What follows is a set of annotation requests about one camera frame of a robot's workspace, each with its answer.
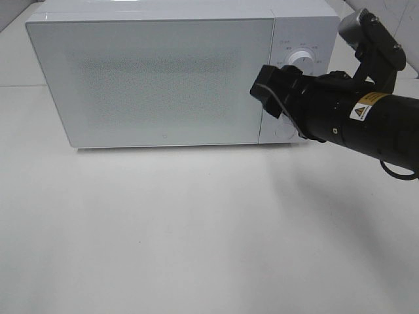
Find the white knob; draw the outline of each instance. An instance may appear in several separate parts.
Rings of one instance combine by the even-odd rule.
[[[312,75],[314,71],[313,53],[307,50],[292,52],[286,61],[289,65],[298,67],[305,75]]]

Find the microwave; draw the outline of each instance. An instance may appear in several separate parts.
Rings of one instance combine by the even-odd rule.
[[[75,148],[292,143],[249,90],[264,64],[326,72],[323,0],[46,0],[26,22]]]

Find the microwave control panel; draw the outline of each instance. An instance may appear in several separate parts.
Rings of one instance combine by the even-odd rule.
[[[305,75],[326,73],[340,19],[337,16],[276,18],[270,65],[295,65]],[[284,114],[276,119],[263,111],[260,143],[304,141]]]

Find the warning label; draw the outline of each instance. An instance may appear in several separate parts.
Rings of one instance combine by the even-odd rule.
[[[352,109],[349,117],[354,120],[364,121],[372,107],[373,106],[369,106],[363,103],[357,103]]]
[[[368,93],[364,97],[362,97],[358,103],[363,103],[364,105],[374,105],[377,101],[379,101],[381,98],[388,96],[388,94],[385,93],[378,93],[378,92],[372,92]]]
[[[364,121],[377,101],[383,97],[388,96],[389,94],[372,92],[363,96],[351,110],[349,117],[354,120]]]

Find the white wall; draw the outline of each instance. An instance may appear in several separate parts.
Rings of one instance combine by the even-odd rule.
[[[0,0],[0,31],[36,0]]]
[[[355,9],[367,8],[379,16],[388,31],[395,35],[409,0],[347,0],[347,2]]]
[[[342,12],[344,10],[344,0],[326,0],[326,2],[334,8],[336,13],[339,16],[342,16]]]

